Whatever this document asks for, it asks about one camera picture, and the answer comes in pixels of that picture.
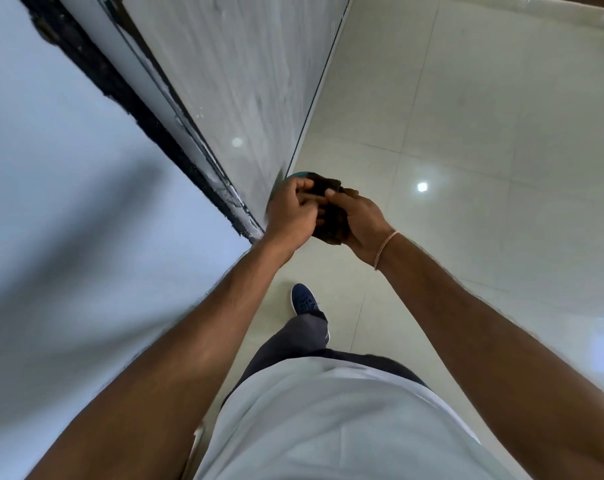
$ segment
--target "person's right arm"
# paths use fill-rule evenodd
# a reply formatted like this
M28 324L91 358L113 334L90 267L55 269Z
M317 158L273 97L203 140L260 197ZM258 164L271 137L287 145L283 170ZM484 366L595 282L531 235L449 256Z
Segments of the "person's right arm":
M327 192L347 211L346 244L373 264L394 231L356 193ZM378 269L498 440L536 480L604 479L604 393L526 331L395 235Z

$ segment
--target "gray door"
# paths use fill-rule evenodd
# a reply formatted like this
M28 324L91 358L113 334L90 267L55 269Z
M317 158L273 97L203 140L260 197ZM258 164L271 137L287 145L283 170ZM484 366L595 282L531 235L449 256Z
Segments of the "gray door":
M122 0L252 216L264 224L348 0Z

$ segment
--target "white shirt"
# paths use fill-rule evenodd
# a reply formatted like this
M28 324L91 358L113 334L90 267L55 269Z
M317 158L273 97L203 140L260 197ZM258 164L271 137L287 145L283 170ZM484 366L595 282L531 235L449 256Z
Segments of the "white shirt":
M513 477L428 388L322 357L289 359L238 387L195 480Z

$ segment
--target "blue shoe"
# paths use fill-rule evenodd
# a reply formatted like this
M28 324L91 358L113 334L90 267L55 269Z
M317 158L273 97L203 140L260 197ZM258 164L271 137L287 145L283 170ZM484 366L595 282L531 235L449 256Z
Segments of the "blue shoe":
M317 306L317 300L306 286L302 283L298 283L291 288L291 306L296 315L304 315L305 313L311 312L312 310L320 311ZM331 334L326 330L326 343L329 343Z

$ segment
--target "pants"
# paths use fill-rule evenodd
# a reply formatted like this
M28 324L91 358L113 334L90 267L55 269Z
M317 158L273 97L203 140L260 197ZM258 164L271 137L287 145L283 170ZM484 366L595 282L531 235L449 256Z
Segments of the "pants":
M389 372L428 387L413 372L392 359L377 355L339 352L326 348L328 325L324 314L319 310L312 310L310 313L291 318L282 327L282 330L278 331L259 348L257 354L250 360L242 377L229 395L233 394L233 391L246 379L255 374L255 372L266 369L282 360L298 357L326 357L346 360L347 362L359 363L373 369L378 369L379 371ZM229 395L224 398L222 405L226 403Z

